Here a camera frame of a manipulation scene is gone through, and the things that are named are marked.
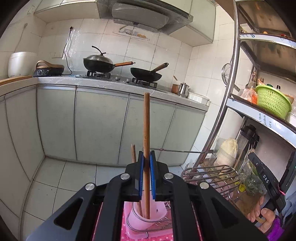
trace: silver kettle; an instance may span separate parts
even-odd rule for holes
[[[185,82],[181,83],[178,87],[178,95],[182,97],[188,96],[188,91],[189,91],[189,85],[187,85]]]

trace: purple sleeve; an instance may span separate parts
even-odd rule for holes
[[[280,226],[279,218],[276,218],[273,223],[273,228],[267,235],[269,241],[276,241],[282,235],[284,230]]]

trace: yellow label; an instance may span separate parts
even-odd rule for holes
[[[239,191],[240,192],[244,192],[246,190],[246,187],[244,186],[244,184],[240,184],[240,186],[239,186]]]

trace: green plastic basket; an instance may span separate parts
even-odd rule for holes
[[[289,99],[280,91],[267,85],[256,87],[257,105],[284,119],[292,106]]]

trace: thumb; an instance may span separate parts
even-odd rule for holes
[[[259,227],[259,230],[261,232],[265,233],[272,226],[272,223],[273,223],[276,215],[274,214],[273,211],[271,211],[268,208],[263,208],[261,210],[261,214],[263,217],[265,217],[266,221]]]

